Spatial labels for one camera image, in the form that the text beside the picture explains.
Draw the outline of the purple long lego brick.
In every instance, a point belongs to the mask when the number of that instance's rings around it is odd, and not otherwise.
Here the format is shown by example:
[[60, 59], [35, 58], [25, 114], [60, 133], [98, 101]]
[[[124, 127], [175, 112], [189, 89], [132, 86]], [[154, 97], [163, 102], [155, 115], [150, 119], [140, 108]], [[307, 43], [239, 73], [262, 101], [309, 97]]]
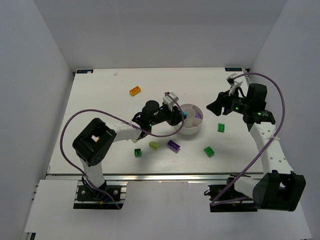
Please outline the purple long lego brick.
[[180, 150], [180, 148], [181, 148], [180, 145], [178, 145], [176, 142], [174, 142], [174, 141], [172, 141], [172, 140], [169, 140], [169, 141], [167, 142], [167, 147], [168, 147], [169, 149], [171, 149], [172, 151], [174, 151], [175, 153], [177, 153], [177, 152]]

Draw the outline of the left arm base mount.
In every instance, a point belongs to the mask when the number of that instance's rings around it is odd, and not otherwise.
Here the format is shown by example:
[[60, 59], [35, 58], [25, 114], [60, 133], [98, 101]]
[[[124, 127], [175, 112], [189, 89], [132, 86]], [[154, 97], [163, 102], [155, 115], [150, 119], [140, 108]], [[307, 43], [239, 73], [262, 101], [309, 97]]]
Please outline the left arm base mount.
[[[105, 192], [109, 193], [121, 209], [124, 205], [127, 187], [124, 185], [107, 185]], [[73, 209], [75, 210], [119, 210], [111, 198], [95, 189], [91, 190], [85, 184], [79, 183], [76, 188]]]

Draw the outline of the lime rounded lego brick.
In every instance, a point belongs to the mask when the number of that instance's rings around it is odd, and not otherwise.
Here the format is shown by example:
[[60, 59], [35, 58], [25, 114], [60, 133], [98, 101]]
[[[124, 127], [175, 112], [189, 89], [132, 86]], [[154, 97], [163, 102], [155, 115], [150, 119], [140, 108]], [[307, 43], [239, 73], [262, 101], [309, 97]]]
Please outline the lime rounded lego brick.
[[155, 142], [155, 141], [150, 141], [149, 142], [149, 147], [157, 150], [159, 148], [159, 143]]

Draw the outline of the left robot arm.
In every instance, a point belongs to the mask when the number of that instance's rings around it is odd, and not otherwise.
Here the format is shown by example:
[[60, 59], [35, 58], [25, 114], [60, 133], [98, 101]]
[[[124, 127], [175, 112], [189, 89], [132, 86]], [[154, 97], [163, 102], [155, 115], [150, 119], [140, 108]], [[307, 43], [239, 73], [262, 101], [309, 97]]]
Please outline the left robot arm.
[[102, 172], [102, 160], [112, 143], [124, 140], [140, 140], [152, 132], [152, 126], [168, 123], [177, 126], [186, 120], [178, 106], [149, 100], [142, 110], [134, 115], [132, 122], [138, 127], [125, 123], [107, 125], [96, 117], [81, 131], [72, 143], [76, 155], [80, 158], [86, 175], [86, 182], [93, 189], [104, 190], [106, 181]]

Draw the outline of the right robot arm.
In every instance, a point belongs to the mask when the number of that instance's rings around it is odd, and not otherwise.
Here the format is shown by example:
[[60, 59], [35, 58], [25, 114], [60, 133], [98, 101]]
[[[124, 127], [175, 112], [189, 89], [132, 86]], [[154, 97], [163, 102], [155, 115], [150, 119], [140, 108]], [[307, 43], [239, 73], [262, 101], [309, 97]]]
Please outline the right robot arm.
[[276, 126], [273, 114], [266, 110], [267, 87], [262, 84], [249, 85], [245, 97], [240, 97], [240, 87], [220, 92], [217, 99], [207, 105], [207, 109], [216, 116], [228, 115], [231, 112], [243, 116], [243, 121], [255, 141], [258, 149], [255, 163], [261, 160], [263, 177], [255, 180], [246, 176], [246, 167], [236, 177], [232, 177], [226, 187], [213, 198], [211, 206], [227, 203], [221, 196], [234, 190], [242, 197], [238, 201], [252, 199], [257, 209], [293, 212], [296, 210], [306, 186], [303, 175], [296, 174], [288, 163], [277, 134], [280, 126]]

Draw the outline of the purple square lego brick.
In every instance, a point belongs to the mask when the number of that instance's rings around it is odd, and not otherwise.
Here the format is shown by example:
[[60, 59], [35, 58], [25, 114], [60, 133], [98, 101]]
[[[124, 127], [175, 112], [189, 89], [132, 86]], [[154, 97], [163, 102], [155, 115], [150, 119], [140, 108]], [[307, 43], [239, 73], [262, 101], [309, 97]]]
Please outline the purple square lego brick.
[[202, 120], [202, 117], [201, 117], [201, 115], [200, 115], [198, 112], [195, 113], [195, 117], [196, 117], [197, 119], [201, 119], [201, 120]]

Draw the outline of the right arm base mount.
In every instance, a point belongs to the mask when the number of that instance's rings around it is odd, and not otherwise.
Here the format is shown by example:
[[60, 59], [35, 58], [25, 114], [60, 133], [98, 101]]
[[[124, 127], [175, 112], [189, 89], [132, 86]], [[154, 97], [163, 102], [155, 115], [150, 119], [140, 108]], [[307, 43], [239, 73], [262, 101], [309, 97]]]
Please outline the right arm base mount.
[[[231, 174], [227, 178], [226, 184], [208, 185], [208, 189], [203, 193], [204, 196], [209, 197], [209, 200], [212, 201], [235, 177], [235, 174]], [[218, 201], [235, 200], [244, 197], [245, 195], [243, 193], [235, 191], [234, 186], [232, 186], [218, 199]], [[210, 205], [209, 207], [211, 213], [249, 213], [258, 211], [251, 198], [227, 202], [216, 206]]]

